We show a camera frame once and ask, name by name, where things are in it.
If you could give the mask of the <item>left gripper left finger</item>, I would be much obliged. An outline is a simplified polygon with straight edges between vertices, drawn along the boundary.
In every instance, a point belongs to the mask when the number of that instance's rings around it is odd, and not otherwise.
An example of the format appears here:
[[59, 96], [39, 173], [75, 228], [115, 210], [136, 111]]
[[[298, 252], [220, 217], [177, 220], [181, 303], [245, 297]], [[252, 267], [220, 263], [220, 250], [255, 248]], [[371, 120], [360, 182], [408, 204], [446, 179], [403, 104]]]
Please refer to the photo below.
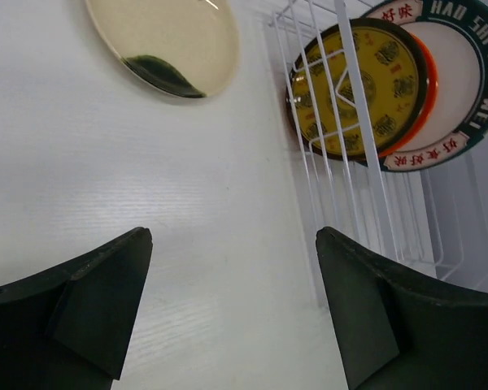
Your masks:
[[120, 379], [153, 249], [136, 227], [0, 286], [0, 389], [109, 389]]

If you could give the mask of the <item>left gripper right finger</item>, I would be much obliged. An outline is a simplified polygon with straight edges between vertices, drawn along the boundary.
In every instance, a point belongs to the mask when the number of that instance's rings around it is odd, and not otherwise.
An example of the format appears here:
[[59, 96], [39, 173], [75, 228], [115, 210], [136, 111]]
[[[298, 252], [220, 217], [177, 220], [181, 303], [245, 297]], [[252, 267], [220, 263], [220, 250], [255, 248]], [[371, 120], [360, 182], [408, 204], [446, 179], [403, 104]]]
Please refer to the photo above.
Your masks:
[[424, 275], [332, 227], [316, 251], [351, 389], [488, 389], [488, 293]]

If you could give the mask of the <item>orange plate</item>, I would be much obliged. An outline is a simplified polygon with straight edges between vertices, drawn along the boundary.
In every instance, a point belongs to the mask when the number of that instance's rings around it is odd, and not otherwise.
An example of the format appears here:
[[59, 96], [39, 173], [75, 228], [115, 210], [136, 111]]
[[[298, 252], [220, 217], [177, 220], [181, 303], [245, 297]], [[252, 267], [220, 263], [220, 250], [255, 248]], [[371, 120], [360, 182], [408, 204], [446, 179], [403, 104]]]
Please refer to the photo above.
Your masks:
[[434, 61], [433, 55], [431, 54], [425, 43], [417, 35], [411, 32], [411, 36], [415, 39], [417, 45], [420, 47], [421, 53], [425, 56], [426, 69], [428, 72], [425, 103], [420, 109], [420, 114], [413, 123], [411, 129], [408, 130], [404, 137], [395, 145], [390, 147], [388, 150], [385, 150], [382, 153], [378, 154], [380, 158], [386, 157], [389, 154], [392, 154], [393, 152], [401, 149], [416, 136], [416, 134], [422, 129], [422, 127], [428, 120], [432, 109], [434, 108], [434, 104], [438, 95], [438, 69]]

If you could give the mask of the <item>green rim lettered plate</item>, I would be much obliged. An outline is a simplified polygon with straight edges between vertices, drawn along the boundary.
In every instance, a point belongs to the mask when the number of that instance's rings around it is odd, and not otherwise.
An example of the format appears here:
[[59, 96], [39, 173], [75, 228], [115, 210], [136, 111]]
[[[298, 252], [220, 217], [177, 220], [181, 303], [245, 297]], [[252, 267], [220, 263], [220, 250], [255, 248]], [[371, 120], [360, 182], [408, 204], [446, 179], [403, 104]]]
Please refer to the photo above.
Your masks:
[[436, 167], [488, 133], [488, 6], [482, 1], [384, 1], [365, 12], [419, 38], [438, 69], [438, 95], [421, 130], [381, 158], [383, 171]]

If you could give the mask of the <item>beige plate green patch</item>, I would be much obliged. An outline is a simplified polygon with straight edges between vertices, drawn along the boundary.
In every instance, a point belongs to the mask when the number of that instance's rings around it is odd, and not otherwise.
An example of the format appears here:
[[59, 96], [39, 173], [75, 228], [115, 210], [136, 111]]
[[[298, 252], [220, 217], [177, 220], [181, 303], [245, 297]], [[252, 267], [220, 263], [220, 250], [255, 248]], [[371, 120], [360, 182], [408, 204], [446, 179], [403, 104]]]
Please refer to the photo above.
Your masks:
[[109, 50], [135, 76], [181, 98], [207, 98], [233, 80], [240, 60], [227, 1], [88, 1]]

